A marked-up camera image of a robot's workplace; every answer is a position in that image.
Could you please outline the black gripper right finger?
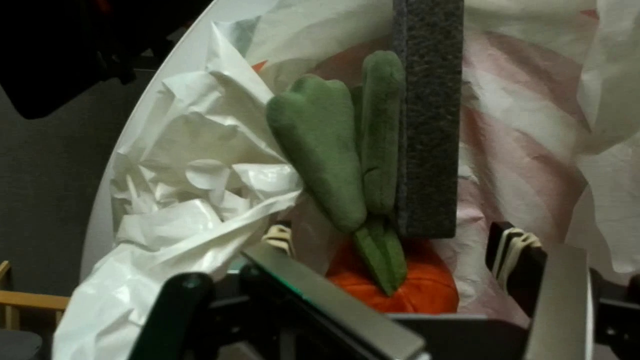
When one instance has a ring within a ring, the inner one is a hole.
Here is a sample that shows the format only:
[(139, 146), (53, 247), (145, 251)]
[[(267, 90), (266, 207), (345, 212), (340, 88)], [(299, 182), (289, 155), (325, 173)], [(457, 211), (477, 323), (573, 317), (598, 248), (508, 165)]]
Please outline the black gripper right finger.
[(494, 222), (485, 268), (529, 317), (521, 360), (592, 360), (592, 284), (585, 252), (550, 247), (508, 222)]

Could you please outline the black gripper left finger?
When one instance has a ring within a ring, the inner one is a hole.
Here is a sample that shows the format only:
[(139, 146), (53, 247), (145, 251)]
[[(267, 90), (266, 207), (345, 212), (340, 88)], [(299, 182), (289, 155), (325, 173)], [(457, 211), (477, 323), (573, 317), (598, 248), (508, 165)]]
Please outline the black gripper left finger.
[(293, 259), (291, 228), (273, 222), (242, 251), (240, 284), (284, 326), (356, 360), (427, 360), (425, 340), (341, 293)]

